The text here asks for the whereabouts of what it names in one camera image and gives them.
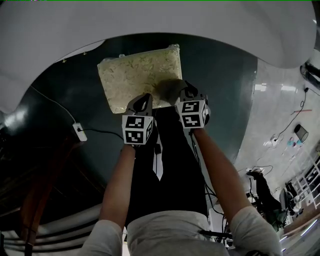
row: white sleeve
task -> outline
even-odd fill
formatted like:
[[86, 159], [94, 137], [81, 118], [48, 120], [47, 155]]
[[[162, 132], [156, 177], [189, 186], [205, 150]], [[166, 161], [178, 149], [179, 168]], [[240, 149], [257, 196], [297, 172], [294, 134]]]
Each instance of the white sleeve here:
[[282, 255], [276, 231], [252, 206], [241, 209], [233, 217], [230, 230], [236, 251], [241, 255], [251, 251], [259, 251], [267, 255]]
[[122, 230], [110, 220], [99, 220], [78, 256], [122, 256]]

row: dark floor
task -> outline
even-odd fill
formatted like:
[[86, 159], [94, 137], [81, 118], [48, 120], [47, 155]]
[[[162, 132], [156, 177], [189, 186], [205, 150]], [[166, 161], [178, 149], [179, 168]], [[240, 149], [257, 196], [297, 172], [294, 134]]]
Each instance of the dark floor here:
[[[53, 64], [32, 84], [65, 106], [82, 127], [122, 134], [121, 116], [112, 114], [98, 75], [97, 64], [119, 54], [135, 54], [180, 45], [183, 79], [208, 95], [211, 119], [207, 131], [234, 162], [240, 149], [252, 105], [257, 58], [233, 46], [182, 34], [149, 33], [108, 39], [97, 49]], [[29, 88], [16, 111], [0, 113], [11, 135], [37, 139], [72, 130], [73, 120], [56, 104]], [[88, 141], [77, 153], [86, 167], [108, 181], [123, 142], [112, 134], [87, 131]]]

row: white power adapter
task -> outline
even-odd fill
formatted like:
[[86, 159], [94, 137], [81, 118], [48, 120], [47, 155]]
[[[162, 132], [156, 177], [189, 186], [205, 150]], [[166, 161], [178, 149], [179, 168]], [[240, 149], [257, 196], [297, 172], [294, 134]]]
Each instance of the white power adapter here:
[[79, 122], [75, 122], [73, 125], [76, 135], [78, 136], [81, 142], [86, 142], [88, 140], [85, 132], [82, 129], [82, 126]]
[[277, 138], [276, 136], [277, 136], [277, 135], [274, 134], [274, 135], [271, 137], [271, 139], [270, 139], [271, 144], [272, 144], [273, 147], [275, 147], [275, 146], [278, 144], [279, 137]]

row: tiled floor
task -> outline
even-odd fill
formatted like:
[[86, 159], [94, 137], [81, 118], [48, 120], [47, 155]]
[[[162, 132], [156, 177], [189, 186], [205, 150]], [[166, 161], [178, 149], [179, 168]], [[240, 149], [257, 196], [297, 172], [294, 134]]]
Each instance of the tiled floor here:
[[[311, 62], [320, 68], [320, 53], [313, 52]], [[273, 146], [270, 139], [278, 136], [301, 109], [301, 101], [304, 100], [304, 88], [309, 87], [320, 94], [300, 74], [300, 69], [280, 69], [258, 60], [257, 77], [253, 93], [253, 103], [246, 132], [235, 161], [235, 167], [243, 179], [245, 188], [249, 191], [249, 178], [246, 176], [246, 168], [253, 166], [263, 167], [263, 173], [268, 181], [270, 190], [276, 199], [279, 199], [278, 188], [283, 188], [285, 182], [293, 178], [296, 173], [310, 167], [310, 159], [307, 152], [315, 155], [313, 147], [320, 139], [320, 97], [308, 91], [304, 110], [292, 124], [284, 131]], [[288, 141], [293, 137], [294, 128], [301, 124], [308, 132], [308, 138], [302, 147], [289, 146]]]

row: marker cube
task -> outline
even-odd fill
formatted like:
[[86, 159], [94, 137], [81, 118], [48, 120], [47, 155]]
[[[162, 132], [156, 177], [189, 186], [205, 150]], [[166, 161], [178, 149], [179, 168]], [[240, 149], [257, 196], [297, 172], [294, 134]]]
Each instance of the marker cube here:
[[176, 105], [184, 129], [203, 128], [205, 126], [208, 110], [206, 101], [182, 101]]
[[125, 144], [144, 145], [153, 129], [154, 118], [143, 115], [123, 115], [122, 132]]

